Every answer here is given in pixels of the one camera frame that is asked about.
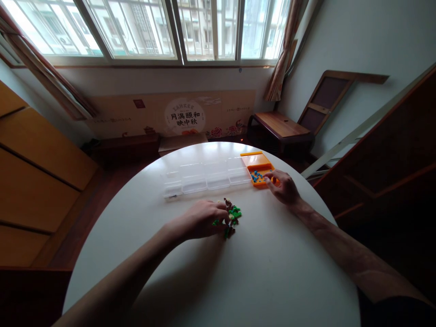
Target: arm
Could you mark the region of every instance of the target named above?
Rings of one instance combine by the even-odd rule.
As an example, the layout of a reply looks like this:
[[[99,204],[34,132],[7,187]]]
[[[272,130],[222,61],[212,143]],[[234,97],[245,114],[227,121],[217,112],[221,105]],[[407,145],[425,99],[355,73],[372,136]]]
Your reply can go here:
[[[165,224],[149,241],[86,293],[53,326],[95,326],[113,322],[132,306],[145,283],[162,260],[188,239],[223,232],[224,203],[198,201],[185,214]]]
[[[264,177],[274,196],[300,219],[373,303],[389,297],[408,296],[433,306],[395,269],[306,203],[287,173],[274,170],[264,174]],[[271,182],[271,179],[274,181],[275,178],[280,181],[280,186]]]

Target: window pane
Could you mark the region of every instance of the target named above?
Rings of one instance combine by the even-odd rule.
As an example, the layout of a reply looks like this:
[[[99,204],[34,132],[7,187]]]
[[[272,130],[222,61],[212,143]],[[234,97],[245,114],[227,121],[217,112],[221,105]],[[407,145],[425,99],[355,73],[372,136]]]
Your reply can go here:
[[[102,56],[73,1],[0,1],[41,53]]]
[[[114,57],[175,59],[162,0],[87,0]]]
[[[280,55],[290,0],[246,0],[242,38],[243,59],[276,59]]]
[[[178,0],[177,4],[188,60],[214,60],[211,0]],[[218,59],[235,60],[238,0],[217,0],[215,19]]]
[[[178,0],[188,60],[213,60],[212,12],[210,0]]]
[[[217,5],[218,57],[220,59],[235,60],[238,0],[218,0]]]

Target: plastic container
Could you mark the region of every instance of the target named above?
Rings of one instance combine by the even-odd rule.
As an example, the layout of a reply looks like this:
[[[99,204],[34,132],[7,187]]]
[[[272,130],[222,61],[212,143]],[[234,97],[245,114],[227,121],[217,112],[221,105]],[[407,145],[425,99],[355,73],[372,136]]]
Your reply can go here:
[[[241,157],[227,159],[228,178],[230,185],[239,185],[251,182],[247,166]]]
[[[178,171],[161,174],[163,180],[163,197],[182,195],[182,180]]]
[[[206,175],[202,163],[193,163],[180,166],[182,177],[182,192],[184,194],[207,190]]]
[[[275,169],[273,164],[262,151],[241,154],[241,157],[250,172],[250,177],[253,176],[251,180],[253,186],[257,188],[265,187],[266,182],[263,175]]]
[[[205,163],[204,171],[206,173],[206,184],[208,190],[227,188],[230,186],[227,162],[225,160]]]

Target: table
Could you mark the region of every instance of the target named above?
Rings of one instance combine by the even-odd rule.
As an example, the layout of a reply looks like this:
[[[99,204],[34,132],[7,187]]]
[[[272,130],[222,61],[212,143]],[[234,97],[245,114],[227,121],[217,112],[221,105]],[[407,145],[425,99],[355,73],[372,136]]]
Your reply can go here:
[[[89,234],[69,283],[64,312],[165,222],[198,199],[227,197],[243,213],[236,233],[227,241],[218,236],[190,240],[172,251],[141,292],[126,326],[360,326],[354,284],[269,190],[248,183],[169,200],[162,197],[161,173],[254,151],[260,150],[229,142],[196,144],[156,160],[133,177]],[[334,223],[299,173],[265,155]]]

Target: orange storage box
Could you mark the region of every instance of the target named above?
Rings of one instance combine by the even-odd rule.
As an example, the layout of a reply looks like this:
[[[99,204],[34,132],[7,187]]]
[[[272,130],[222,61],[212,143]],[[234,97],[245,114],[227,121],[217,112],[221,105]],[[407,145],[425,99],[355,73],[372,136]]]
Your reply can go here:
[[[253,186],[259,188],[266,185],[263,175],[273,171],[275,168],[268,158],[265,157],[263,152],[259,151],[241,154],[241,157],[250,172],[251,183]]]

